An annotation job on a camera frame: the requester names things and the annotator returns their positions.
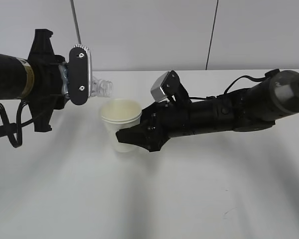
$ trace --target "cable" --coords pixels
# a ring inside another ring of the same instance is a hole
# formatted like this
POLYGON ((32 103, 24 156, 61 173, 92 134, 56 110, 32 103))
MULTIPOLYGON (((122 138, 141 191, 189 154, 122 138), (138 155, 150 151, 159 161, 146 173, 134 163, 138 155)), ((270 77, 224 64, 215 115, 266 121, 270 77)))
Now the cable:
POLYGON ((219 0, 217 0, 217 3, 216 3, 216 9, 215 9, 215 15, 214 15, 214 22, 213 22, 213 28, 211 30, 211 36, 210 36, 210 42, 209 42, 209 48, 208 48, 208 55, 207 55, 207 61, 206 61, 206 68, 205 68, 205 70, 207 70, 207 68, 208 68, 208 62, 209 62, 209 55, 210 55, 210 50, 211 50, 211 44, 213 42, 213 36, 214 36, 214 30, 215 30, 215 23, 216 23, 216 15, 217 15, 217 10, 218 10, 218 3, 219 3, 219 0))
POLYGON ((202 98, 202 97, 189 97, 191 100, 206 100, 207 98, 202 98))
POLYGON ((76 12, 75 12, 75 7, 74 7, 74 0, 70 0, 71 2, 71 9, 72 9, 72 15, 73 15, 73 20, 74 20, 74 25, 75 25, 75 31, 76 31, 76 36, 78 38, 78 43, 81 43, 81 35, 80 35, 80 30, 79 30, 79 24, 78 24, 78 19, 76 17, 76 12))
POLYGON ((225 90, 224 92, 224 95, 226 95, 228 93, 228 91, 230 90, 230 88, 232 88, 232 86, 237 82, 239 81, 240 79, 242 78, 247 78, 249 80, 251 80, 252 82, 263 82, 264 80, 266 80, 266 77, 262 77, 262 78, 254 78, 254 77, 251 77, 251 76, 241 76, 239 78, 237 78, 236 80, 233 81, 233 83, 231 83, 229 85, 229 87, 227 87, 227 89, 225 90))

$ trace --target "paper cup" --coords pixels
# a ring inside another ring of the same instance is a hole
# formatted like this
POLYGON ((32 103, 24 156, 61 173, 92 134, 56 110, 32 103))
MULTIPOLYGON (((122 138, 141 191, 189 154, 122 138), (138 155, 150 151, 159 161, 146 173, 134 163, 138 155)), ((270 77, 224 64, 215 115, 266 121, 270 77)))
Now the paper cup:
POLYGON ((117 152, 130 152, 137 146, 119 143, 115 133, 123 128, 130 128, 140 123, 142 108, 132 100, 114 99, 105 103, 100 110, 104 126, 109 133, 110 142, 117 152))

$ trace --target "clear plastic bottle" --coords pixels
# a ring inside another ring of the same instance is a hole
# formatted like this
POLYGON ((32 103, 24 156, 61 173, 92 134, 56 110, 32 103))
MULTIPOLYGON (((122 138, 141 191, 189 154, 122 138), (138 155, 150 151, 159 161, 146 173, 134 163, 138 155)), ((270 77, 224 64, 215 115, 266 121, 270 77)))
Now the clear plastic bottle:
POLYGON ((113 91, 113 83, 110 81, 97 79, 93 76, 91 87, 91 96, 97 97, 111 97, 113 91))

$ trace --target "white table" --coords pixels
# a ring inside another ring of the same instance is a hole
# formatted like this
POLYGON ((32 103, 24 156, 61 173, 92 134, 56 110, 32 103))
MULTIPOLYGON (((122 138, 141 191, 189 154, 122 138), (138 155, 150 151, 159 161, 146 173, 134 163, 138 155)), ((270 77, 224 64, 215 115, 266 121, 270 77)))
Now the white table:
MULTIPOLYGON (((181 71, 191 96, 266 70, 181 71)), ((115 98, 153 102, 163 72, 95 72, 115 98)), ((241 80, 237 88, 254 83, 241 80)), ((254 133, 171 139, 115 153, 98 118, 108 99, 55 112, 49 133, 0 138, 0 239, 299 239, 299 114, 254 133)), ((14 117, 17 102, 5 102, 14 117)))

